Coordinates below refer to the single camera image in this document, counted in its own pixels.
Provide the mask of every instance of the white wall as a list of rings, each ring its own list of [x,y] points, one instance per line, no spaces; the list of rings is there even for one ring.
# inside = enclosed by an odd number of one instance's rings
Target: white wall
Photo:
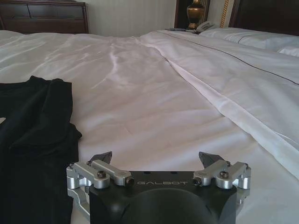
[[[222,11],[224,7],[225,0],[211,0],[209,14],[207,20],[212,21],[216,25],[220,25]],[[234,0],[229,0],[228,2],[228,12],[225,18],[224,27],[228,27],[230,16],[233,9]]]
[[[103,36],[139,36],[174,26],[176,0],[83,0],[89,32]]]

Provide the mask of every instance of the telephone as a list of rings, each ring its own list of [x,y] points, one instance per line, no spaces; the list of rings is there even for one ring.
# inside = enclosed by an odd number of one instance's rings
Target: telephone
[[[211,21],[206,21],[206,22],[203,22],[202,24],[200,24],[196,31],[197,32],[204,32],[205,30],[208,30],[208,29],[213,29],[213,28],[216,28],[216,25],[213,24]]]

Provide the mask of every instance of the white pillow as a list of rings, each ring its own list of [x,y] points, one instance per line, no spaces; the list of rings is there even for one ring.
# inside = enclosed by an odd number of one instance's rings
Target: white pillow
[[[240,28],[216,28],[204,31],[200,33],[200,35],[273,51],[278,51],[286,46],[299,47],[299,36],[274,34]]]
[[[285,55],[291,55],[291,56],[299,57],[299,47],[288,46],[288,47],[284,47],[284,48],[279,49],[277,52],[285,54]]]

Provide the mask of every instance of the black cloth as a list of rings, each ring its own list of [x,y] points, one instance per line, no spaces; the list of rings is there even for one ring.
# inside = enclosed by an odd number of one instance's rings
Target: black cloth
[[[71,114],[71,83],[31,77],[0,84],[0,223],[71,222],[65,169],[78,161],[82,136]]]

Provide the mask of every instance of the screw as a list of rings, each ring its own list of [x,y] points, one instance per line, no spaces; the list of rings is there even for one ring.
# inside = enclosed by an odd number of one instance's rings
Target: screw
[[[225,172],[225,171],[221,171],[220,172],[220,176],[224,179],[227,179],[228,178],[228,172]]]
[[[132,186],[134,184],[134,178],[133,177],[128,177],[126,179],[126,186]]]
[[[106,177],[106,173],[104,171],[99,171],[97,174],[98,174],[98,178],[105,178]]]
[[[193,184],[195,185],[195,186],[201,186],[201,179],[199,178],[199,177],[195,177],[194,179],[193,179]]]

